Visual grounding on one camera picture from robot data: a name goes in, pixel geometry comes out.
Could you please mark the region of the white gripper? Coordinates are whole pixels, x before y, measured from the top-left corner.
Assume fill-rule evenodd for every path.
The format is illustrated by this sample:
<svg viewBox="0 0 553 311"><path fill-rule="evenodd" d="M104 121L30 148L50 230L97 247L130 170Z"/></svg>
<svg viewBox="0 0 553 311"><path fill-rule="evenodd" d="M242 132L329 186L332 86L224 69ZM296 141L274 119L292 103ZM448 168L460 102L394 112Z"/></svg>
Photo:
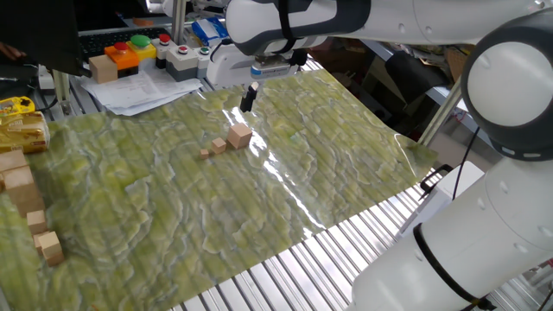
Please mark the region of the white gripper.
<svg viewBox="0 0 553 311"><path fill-rule="evenodd" d="M251 111L257 97L259 83L251 72L255 58L243 54L234 44L221 45L211 53L207 66L207 80L214 88L250 84L243 93L239 109Z"/></svg>

